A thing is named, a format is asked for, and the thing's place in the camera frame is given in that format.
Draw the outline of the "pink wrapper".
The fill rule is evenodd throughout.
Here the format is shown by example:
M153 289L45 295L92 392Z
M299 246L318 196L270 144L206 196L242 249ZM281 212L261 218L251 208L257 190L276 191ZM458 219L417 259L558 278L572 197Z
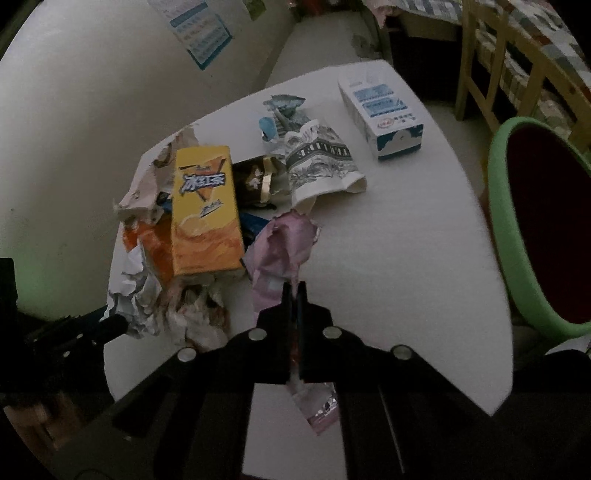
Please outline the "pink wrapper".
M301 265L311 256L320 228L304 214L291 210L267 221L247 247L242 263L252 280L253 312L259 315L280 304L283 284L296 288ZM339 420L339 405L332 383L301 380L298 347L291 347L287 391L315 434Z

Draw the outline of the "beige newspaper ball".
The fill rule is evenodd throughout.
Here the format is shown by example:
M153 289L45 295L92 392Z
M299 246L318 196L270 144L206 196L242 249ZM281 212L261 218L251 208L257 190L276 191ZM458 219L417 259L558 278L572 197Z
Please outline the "beige newspaper ball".
M174 277L161 299L164 327L178 347L207 352L228 343L228 309L213 274Z

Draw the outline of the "crumpled white grey paper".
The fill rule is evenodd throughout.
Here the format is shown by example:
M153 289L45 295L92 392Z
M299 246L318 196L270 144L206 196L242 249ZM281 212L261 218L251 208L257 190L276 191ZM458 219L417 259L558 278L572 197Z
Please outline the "crumpled white grey paper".
M161 330L157 313L161 293L162 286L145 250L137 244L126 253L120 279L108 290L105 315L122 316L130 336L157 336Z

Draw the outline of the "yellow iced tea carton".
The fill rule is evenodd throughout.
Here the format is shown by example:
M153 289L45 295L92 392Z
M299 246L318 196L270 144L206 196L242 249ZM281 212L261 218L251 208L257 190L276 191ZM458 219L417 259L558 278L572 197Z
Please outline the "yellow iced tea carton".
M171 251L176 276L236 270L245 255L229 148L177 151Z

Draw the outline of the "black gold snack wrapper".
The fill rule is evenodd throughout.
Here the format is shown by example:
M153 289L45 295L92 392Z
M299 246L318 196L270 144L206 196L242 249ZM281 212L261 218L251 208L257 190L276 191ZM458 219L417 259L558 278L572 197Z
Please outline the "black gold snack wrapper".
M266 155L232 165L239 211L274 209L290 197L287 167L279 157Z

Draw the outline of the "orange snack wrapper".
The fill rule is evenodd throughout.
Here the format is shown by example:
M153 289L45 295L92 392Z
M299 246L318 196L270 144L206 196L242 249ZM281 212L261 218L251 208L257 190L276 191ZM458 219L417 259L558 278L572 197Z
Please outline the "orange snack wrapper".
M135 221L124 225L122 241L127 252L130 252L140 243L161 285L166 287L171 282L174 272L170 215L163 215L153 225L142 221Z

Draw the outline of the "white blue milk carton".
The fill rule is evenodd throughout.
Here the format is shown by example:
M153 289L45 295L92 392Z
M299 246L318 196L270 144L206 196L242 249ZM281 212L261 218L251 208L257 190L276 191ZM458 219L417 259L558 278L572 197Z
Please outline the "white blue milk carton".
M342 75L339 92L377 160L394 159L421 148L424 124L383 75Z

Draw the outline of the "blue white crumpled wrapper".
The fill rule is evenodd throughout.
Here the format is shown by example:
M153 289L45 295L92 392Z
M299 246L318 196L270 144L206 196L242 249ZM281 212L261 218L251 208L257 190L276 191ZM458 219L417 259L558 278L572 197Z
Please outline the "blue white crumpled wrapper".
M301 109L304 97L288 94L273 95L263 102L267 115L259 119L259 131L264 142L283 139L287 132L298 132L310 119Z

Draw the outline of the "wooden chair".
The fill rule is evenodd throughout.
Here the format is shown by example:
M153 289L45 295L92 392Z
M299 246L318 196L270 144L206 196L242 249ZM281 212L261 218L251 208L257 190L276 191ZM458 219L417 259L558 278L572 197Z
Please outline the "wooden chair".
M507 117L536 118L590 152L590 89L573 82L530 38L479 1L464 1L456 118L473 100L489 128Z

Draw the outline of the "bed with plaid blanket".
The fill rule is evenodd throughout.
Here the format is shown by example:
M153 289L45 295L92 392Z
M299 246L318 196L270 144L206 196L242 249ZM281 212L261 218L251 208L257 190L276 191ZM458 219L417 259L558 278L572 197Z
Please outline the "bed with plaid blanket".
M367 0L363 5L381 30L445 41L453 41L462 34L461 1Z

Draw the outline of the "blue wall poster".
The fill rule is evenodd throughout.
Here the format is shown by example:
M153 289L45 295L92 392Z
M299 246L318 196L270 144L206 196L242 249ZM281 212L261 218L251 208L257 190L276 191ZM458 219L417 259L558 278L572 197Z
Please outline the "blue wall poster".
M228 27L207 1L148 0L183 48L204 71L232 40Z

